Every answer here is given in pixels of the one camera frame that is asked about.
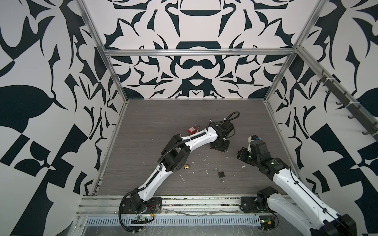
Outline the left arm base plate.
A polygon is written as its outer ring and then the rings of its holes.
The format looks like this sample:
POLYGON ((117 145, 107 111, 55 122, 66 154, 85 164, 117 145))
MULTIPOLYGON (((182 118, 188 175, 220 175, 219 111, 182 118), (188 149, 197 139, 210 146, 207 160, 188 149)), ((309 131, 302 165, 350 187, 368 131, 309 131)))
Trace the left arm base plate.
POLYGON ((150 200, 143 201, 138 196, 125 198, 120 204, 121 214, 146 213, 150 209, 160 209, 162 205, 162 198, 153 197, 150 200))

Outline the black padlock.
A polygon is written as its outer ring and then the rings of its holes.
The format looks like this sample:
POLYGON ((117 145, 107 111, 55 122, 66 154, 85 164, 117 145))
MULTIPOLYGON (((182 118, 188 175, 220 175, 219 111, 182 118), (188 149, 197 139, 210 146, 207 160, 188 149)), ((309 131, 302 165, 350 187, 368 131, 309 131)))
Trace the black padlock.
POLYGON ((218 168, 214 168, 214 173, 218 175, 220 183, 224 183, 225 174, 223 171, 220 171, 218 168))

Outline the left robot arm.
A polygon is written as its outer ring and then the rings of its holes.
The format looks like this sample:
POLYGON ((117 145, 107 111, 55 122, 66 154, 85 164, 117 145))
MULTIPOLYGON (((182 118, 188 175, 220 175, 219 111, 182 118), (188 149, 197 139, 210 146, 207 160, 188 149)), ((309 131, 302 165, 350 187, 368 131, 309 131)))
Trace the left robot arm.
POLYGON ((147 180, 130 193, 132 207, 137 212, 143 211, 154 196, 156 190, 173 173, 181 170, 192 151, 209 144, 210 149, 226 152, 235 130, 232 121, 240 116, 240 112, 231 113, 222 121, 210 120, 200 132, 190 136, 175 135, 161 152, 157 166, 147 180))

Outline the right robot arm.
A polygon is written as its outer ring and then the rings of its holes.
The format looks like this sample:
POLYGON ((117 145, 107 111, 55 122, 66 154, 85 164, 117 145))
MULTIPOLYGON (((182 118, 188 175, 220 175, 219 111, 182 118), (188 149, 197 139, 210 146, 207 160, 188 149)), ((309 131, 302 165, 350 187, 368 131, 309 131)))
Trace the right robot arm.
POLYGON ((260 190, 254 200, 241 198, 243 212, 253 210, 277 213, 304 236, 355 236, 355 221, 340 215, 318 198, 279 158, 273 158, 267 145, 256 135, 248 138, 248 146, 238 151, 237 159, 257 167, 279 186, 294 203, 290 203, 274 188, 260 190))

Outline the red padlock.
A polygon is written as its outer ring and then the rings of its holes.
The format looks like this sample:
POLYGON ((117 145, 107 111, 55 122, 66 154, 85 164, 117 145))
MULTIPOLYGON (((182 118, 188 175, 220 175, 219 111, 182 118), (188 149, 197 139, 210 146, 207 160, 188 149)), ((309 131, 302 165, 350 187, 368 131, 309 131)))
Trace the red padlock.
POLYGON ((193 125, 193 126, 191 126, 191 127, 188 129, 188 133, 189 133, 190 135, 193 135, 193 134, 195 134, 195 133, 198 132, 199 128, 200 128, 200 125, 198 125, 198 124, 193 125))

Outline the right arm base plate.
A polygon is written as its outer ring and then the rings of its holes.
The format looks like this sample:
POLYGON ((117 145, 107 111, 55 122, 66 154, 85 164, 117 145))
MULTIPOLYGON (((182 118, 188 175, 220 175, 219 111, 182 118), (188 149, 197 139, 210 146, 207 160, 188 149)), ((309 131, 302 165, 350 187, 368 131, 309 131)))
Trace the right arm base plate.
POLYGON ((240 209, 244 213, 255 213, 255 212, 273 212, 268 206, 268 201, 266 197, 256 196, 256 197, 241 197, 240 209))

